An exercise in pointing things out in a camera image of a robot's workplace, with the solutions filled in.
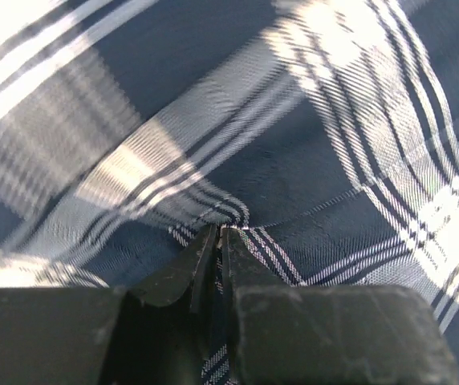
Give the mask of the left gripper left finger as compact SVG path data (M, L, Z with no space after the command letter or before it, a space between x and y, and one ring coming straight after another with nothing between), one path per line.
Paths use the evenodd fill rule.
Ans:
M134 373L139 384L199 384L209 355L216 225L131 290L140 301Z

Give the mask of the navy plaid skirt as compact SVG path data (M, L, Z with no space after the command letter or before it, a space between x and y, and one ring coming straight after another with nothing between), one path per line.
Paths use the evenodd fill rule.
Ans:
M459 1L0 1L0 287L130 286L211 223L418 291L459 366Z

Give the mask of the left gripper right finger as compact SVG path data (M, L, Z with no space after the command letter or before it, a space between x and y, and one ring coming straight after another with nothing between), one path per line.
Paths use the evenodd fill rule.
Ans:
M240 384L294 382L294 289L223 229L222 260L230 373Z

